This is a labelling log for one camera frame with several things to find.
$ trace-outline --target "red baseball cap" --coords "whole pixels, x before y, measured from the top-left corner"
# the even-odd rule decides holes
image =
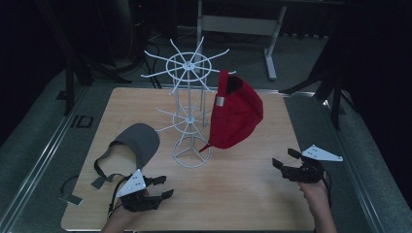
[[[213,106],[210,138],[200,152],[215,147],[228,149],[246,138],[263,120],[263,103],[255,90],[237,76],[221,70]]]

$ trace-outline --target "wooden tabletop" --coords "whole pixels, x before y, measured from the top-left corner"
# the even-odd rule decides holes
[[[62,228],[93,231],[103,227],[120,179],[105,183],[101,189],[94,188],[90,184],[98,176],[93,163],[134,123],[147,123],[155,129],[170,126],[172,116],[157,109],[175,112],[175,98],[170,93],[171,89],[114,89],[73,191],[84,201],[81,206],[67,206]],[[187,99],[186,94],[180,90],[182,102]],[[213,107],[215,93],[207,92],[206,96],[208,111]],[[269,92],[259,96],[263,101],[264,119],[254,133],[230,149],[212,148],[210,158],[200,167],[185,168],[174,159],[173,147],[182,136],[178,130],[169,128],[158,132],[160,147],[142,172],[152,178],[167,176],[165,184],[148,187],[151,195],[172,188],[174,195],[164,200],[158,210],[140,213],[129,229],[313,229],[313,219],[298,185],[283,179],[280,171],[272,166],[272,157],[289,166],[300,166],[299,161],[287,155],[288,148],[299,150],[299,147],[283,97]],[[208,132],[209,127],[202,131],[206,140]],[[115,146],[100,165],[106,174],[130,175],[136,170],[135,159],[128,147]]]

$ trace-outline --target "hat rack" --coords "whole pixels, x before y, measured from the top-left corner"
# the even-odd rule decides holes
[[[173,148],[173,156],[180,165],[187,168],[200,167],[210,157],[210,148],[199,152],[199,149],[207,144],[207,140],[202,135],[202,130],[208,124],[207,114],[212,111],[206,111],[205,108],[206,91],[212,91],[207,86],[207,77],[212,72],[220,72],[212,68],[211,60],[223,56],[229,51],[226,50],[217,55],[206,57],[199,52],[203,39],[201,39],[195,52],[181,52],[173,41],[170,40],[177,53],[169,58],[153,55],[145,51],[146,55],[164,60],[166,63],[164,71],[142,75],[143,78],[150,78],[167,74],[173,79],[171,95],[175,97],[176,111],[167,112],[157,107],[157,110],[161,113],[172,116],[172,124],[156,131],[160,132],[174,127],[182,133],[182,136]],[[200,88],[194,88],[194,83],[201,83]],[[185,99],[181,98],[180,91],[186,92]]]

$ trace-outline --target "human hand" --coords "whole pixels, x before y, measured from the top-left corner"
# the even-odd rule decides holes
[[[145,189],[145,196],[150,196],[148,190]],[[120,198],[115,205],[112,214],[110,215],[109,220],[106,222],[104,227],[102,228],[101,232],[103,233],[122,233],[127,225],[135,219],[140,213],[133,213],[128,211],[127,209],[123,208]]]
[[[324,181],[317,183],[297,183],[303,196],[308,202],[309,211],[315,221],[316,232],[334,233],[337,232],[334,220],[330,211],[328,190]]]

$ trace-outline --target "gray hat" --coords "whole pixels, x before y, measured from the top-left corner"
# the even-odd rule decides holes
[[[106,176],[98,165],[100,159],[106,158],[110,155],[111,149],[115,145],[126,145],[130,147],[136,155],[136,170],[142,169],[157,152],[160,140],[157,133],[148,124],[136,123],[119,134],[119,136],[110,143],[108,149],[103,155],[94,161],[94,170],[96,170],[99,178],[97,178],[91,185],[100,188],[104,182],[112,182],[115,175]]]

